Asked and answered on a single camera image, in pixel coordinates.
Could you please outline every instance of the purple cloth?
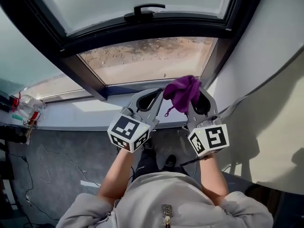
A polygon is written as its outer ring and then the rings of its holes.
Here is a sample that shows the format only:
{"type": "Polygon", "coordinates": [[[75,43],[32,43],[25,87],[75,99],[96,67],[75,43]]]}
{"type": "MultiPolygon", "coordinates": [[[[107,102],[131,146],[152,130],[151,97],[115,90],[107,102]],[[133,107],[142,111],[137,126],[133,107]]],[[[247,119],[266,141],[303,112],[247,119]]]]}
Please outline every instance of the purple cloth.
{"type": "Polygon", "coordinates": [[[163,93],[163,98],[171,100],[173,107],[167,111],[165,116],[168,116],[169,111],[173,108],[182,113],[187,112],[190,102],[196,106],[200,97],[200,86],[201,81],[193,75],[177,78],[168,84],[163,93]]]}

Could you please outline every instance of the shoe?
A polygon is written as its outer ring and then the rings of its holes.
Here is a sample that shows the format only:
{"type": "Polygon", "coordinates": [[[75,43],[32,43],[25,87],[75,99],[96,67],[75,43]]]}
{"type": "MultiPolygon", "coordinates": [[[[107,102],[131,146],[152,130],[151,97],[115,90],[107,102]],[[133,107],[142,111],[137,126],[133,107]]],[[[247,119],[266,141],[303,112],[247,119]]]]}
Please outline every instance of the shoe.
{"type": "Polygon", "coordinates": [[[142,144],[142,150],[154,150],[151,138],[142,144]]]}
{"type": "Polygon", "coordinates": [[[164,168],[174,167],[175,164],[176,164],[176,157],[175,155],[172,154],[167,158],[164,168]]]}

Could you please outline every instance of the window handle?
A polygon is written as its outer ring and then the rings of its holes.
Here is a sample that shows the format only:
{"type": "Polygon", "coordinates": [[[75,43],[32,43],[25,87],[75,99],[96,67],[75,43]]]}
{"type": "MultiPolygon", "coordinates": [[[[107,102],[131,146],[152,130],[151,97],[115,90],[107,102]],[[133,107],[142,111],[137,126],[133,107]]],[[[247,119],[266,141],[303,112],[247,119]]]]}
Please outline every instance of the window handle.
{"type": "Polygon", "coordinates": [[[159,3],[145,3],[141,5],[137,5],[134,7],[134,13],[127,13],[124,16],[124,20],[126,21],[142,21],[146,19],[153,19],[153,12],[150,10],[142,11],[142,8],[166,8],[166,5],[159,3]]]}

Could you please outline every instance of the fiducial marker cube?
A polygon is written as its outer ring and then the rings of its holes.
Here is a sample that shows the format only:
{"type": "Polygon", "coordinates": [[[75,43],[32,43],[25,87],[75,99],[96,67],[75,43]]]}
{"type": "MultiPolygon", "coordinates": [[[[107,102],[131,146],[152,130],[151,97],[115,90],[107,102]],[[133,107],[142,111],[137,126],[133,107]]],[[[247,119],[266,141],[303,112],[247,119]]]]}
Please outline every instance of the fiducial marker cube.
{"type": "Polygon", "coordinates": [[[213,154],[229,146],[226,124],[194,128],[188,139],[198,156],[213,154]]]}
{"type": "Polygon", "coordinates": [[[112,144],[133,153],[149,139],[150,126],[130,116],[117,114],[108,128],[108,135],[112,144]]]}

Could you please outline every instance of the forearm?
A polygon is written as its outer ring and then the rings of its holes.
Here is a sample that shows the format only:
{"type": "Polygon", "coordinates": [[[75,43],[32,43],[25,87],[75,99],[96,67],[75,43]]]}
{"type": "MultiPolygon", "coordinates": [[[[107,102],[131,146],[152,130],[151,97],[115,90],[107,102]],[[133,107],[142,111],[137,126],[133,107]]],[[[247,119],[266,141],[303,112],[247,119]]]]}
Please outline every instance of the forearm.
{"type": "Polygon", "coordinates": [[[130,169],[133,164],[132,153],[121,149],[98,191],[98,196],[114,203],[127,189],[130,169]]]}
{"type": "Polygon", "coordinates": [[[229,194],[229,190],[214,155],[200,161],[199,165],[203,192],[212,200],[214,205],[220,205],[221,201],[229,194]]]}

